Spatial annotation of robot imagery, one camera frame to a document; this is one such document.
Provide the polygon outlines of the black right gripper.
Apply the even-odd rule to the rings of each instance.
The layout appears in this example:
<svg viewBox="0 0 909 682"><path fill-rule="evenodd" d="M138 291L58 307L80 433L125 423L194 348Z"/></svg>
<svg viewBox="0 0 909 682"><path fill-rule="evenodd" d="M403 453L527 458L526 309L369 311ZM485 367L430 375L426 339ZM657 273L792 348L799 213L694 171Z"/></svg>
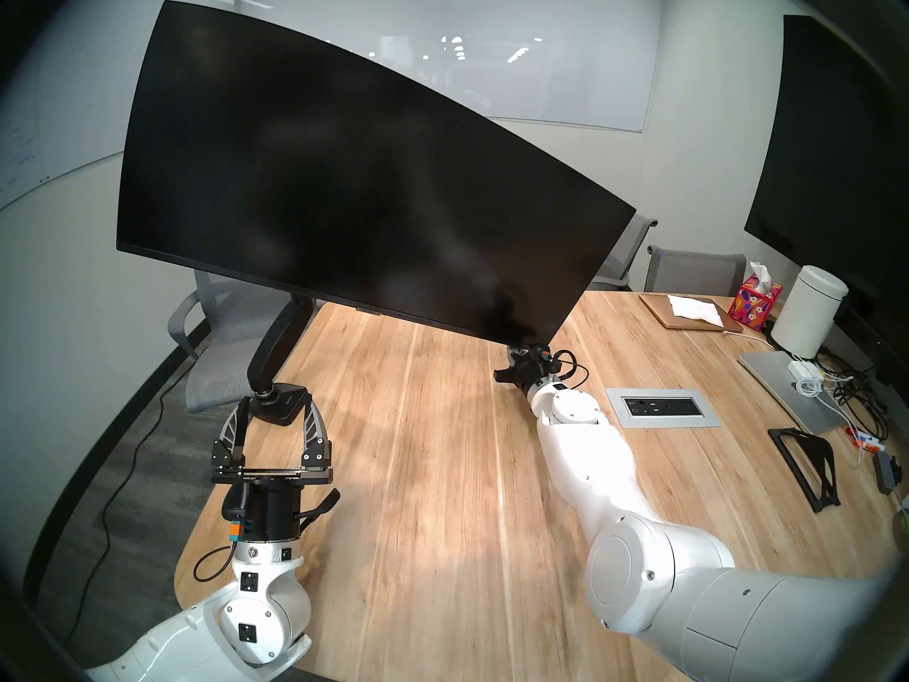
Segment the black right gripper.
<svg viewBox="0 0 909 682"><path fill-rule="evenodd" d="M495 370L495 383L515 386L524 397L528 397L531 389L542 385L550 375L558 375L562 369L562 361L554 359L550 354L540 358L537 354L529 354L526 347L507 346L507 368Z"/></svg>

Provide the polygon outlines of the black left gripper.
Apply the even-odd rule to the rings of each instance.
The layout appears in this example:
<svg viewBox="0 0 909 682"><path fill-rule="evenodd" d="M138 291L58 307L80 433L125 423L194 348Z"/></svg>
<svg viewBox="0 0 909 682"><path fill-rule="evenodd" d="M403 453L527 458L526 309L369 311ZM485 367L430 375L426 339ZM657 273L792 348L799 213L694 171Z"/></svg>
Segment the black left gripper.
<svg viewBox="0 0 909 682"><path fill-rule="evenodd" d="M228 416L213 443L211 482L229 485L222 504L230 524L229 540L273 543L299 538L315 521L334 508L334 489L319 505L301 509L307 486L333 482L332 443L322 415L312 399L305 407L304 448L297 469L247 469L245 439L250 420L250 397L243 397Z"/></svg>

